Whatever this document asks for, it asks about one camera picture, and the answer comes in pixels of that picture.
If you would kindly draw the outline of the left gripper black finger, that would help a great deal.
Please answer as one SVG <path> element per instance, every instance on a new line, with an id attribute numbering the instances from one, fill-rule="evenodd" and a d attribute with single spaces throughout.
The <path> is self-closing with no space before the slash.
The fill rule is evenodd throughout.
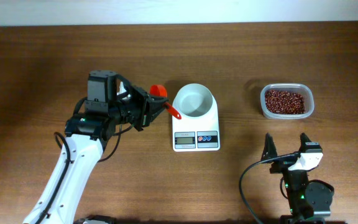
<path id="1" fill-rule="evenodd" d="M 149 95 L 147 102 L 153 105 L 163 105 L 164 103 L 168 103 L 169 99 L 163 96 Z"/>
<path id="2" fill-rule="evenodd" d="M 150 122 L 153 122 L 166 109 L 167 106 L 165 104 L 153 108 L 150 112 Z"/>

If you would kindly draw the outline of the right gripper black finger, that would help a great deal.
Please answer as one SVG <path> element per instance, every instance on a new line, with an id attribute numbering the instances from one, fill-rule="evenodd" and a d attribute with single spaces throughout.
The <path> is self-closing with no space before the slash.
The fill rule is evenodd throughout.
<path id="1" fill-rule="evenodd" d="M 267 133 L 265 135 L 264 150 L 262 152 L 261 161 L 263 163 L 273 162 L 278 157 L 273 137 Z"/>
<path id="2" fill-rule="evenodd" d="M 318 142 L 313 142 L 305 133 L 300 134 L 300 152 L 301 153 L 311 153 L 311 152 L 321 152 L 321 146 Z"/>

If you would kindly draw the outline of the orange measuring scoop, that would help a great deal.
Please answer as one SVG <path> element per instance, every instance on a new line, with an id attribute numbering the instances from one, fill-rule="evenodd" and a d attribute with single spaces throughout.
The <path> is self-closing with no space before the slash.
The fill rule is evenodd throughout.
<path id="1" fill-rule="evenodd" d="M 152 85 L 150 87 L 150 94 L 153 96 L 167 97 L 167 90 L 163 85 Z M 181 119 L 181 114 L 170 103 L 164 103 L 163 107 L 174 118 Z"/>

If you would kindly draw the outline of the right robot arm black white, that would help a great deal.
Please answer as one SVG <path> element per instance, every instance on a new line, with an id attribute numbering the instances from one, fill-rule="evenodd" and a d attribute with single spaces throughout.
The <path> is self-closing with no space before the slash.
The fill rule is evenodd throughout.
<path id="1" fill-rule="evenodd" d="M 302 133 L 299 150 L 279 156 L 273 137 L 265 135 L 261 161 L 270 164 L 271 174 L 281 174 L 280 191 L 288 200 L 289 215 L 282 215 L 280 223 L 324 223 L 331 215 L 334 187 L 322 180 L 310 180 L 308 172 L 317 168 L 323 149 Z"/>

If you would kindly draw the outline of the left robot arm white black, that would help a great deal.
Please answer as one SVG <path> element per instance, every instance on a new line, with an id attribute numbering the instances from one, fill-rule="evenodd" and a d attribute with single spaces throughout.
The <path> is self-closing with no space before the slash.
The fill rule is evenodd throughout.
<path id="1" fill-rule="evenodd" d="M 73 223 L 85 185 L 108 141 L 131 129 L 142 131 L 169 107 L 164 86 L 145 91 L 110 70 L 91 71 L 87 87 L 87 96 L 77 102 L 64 132 L 54 134 L 60 157 L 24 223 Z"/>

